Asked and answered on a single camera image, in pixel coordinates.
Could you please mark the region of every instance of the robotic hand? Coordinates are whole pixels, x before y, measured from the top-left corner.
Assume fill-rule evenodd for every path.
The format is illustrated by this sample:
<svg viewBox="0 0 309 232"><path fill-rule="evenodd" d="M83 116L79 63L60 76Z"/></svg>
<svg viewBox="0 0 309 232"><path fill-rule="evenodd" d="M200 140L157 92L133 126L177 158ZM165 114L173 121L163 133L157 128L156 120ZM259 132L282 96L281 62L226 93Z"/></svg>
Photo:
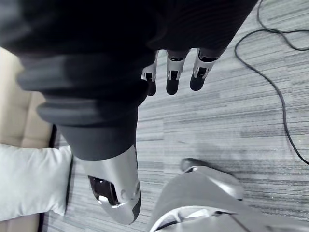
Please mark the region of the robotic hand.
<svg viewBox="0 0 309 232"><path fill-rule="evenodd" d="M166 91L169 95L176 94L178 90L179 79L181 73L183 72L183 65L185 58L189 51L184 52L175 52L167 50L167 85ZM156 92L156 63L157 63L156 52L155 61L153 64L143 69L142 77L148 82L148 96L153 96ZM190 88L194 91L200 90L205 82L205 78L208 75L208 72L212 69L218 58L209 58L207 56L207 50L203 48L197 49L197 55L195 58L193 73L190 81Z"/></svg>

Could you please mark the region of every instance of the sofa cushion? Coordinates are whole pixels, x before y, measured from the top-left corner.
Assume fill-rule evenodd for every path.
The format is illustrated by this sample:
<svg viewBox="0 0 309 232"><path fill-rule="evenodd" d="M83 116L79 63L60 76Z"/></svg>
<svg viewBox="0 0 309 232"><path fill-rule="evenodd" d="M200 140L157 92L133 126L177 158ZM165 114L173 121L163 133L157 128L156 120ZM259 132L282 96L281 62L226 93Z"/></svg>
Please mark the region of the sofa cushion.
<svg viewBox="0 0 309 232"><path fill-rule="evenodd" d="M37 214L18 217L0 222L0 232L37 232L39 226Z"/></svg>
<svg viewBox="0 0 309 232"><path fill-rule="evenodd" d="M19 59L0 48L0 143L19 147L47 147L52 126L36 113L43 103L39 92L23 91L16 76L23 70Z"/></svg>

